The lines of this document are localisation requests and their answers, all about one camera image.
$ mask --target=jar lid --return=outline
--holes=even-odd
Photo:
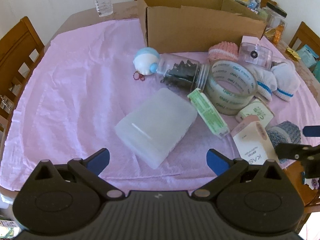
[[[282,10],[280,7],[276,6],[276,5],[273,5],[269,2],[267,2],[267,7],[270,8],[271,10],[273,10],[274,12],[276,12],[277,14],[281,15],[283,18],[286,18],[287,17],[287,13]]]

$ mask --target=plastic ball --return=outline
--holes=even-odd
[[[139,73],[147,76],[156,72],[159,60],[159,53],[155,49],[147,47],[138,50],[133,64]]]

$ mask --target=glass jar with lid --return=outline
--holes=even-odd
[[[274,45],[278,45],[282,33],[287,25],[285,18],[287,13],[280,7],[267,2],[267,6],[262,8],[266,12],[267,16],[267,28],[265,31],[265,36]]]
[[[209,68],[209,64],[201,64],[197,60],[162,54],[159,63],[150,66],[150,71],[156,73],[158,80],[169,87],[193,91],[195,88],[204,89]]]

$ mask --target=wooden table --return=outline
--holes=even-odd
[[[81,27],[86,27],[89,25],[94,25],[100,22],[138,18],[137,1],[116,3],[113,5],[113,10],[114,13],[106,17],[99,17],[95,8],[73,14],[58,29],[51,40],[60,33],[75,30]],[[45,52],[50,46],[50,41],[45,46]],[[286,47],[287,45],[283,41],[281,41],[278,45],[279,51],[289,59],[289,57],[285,54]],[[318,104],[320,105],[320,83],[302,62],[295,62],[295,65],[297,72],[305,81],[311,93],[314,95]],[[302,185],[300,176],[301,171],[303,171],[303,168],[301,167],[299,162],[295,162],[285,170],[290,181],[299,192],[303,203],[306,205],[310,203],[310,201],[314,198],[314,196],[316,195],[316,191],[311,190],[308,185]],[[18,193],[18,191],[12,192],[2,187],[0,187],[0,192],[3,195],[10,196],[11,198],[15,198]]]

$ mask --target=pink knitted item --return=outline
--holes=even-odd
[[[238,60],[238,46],[233,42],[223,41],[209,49],[209,62],[217,59]]]

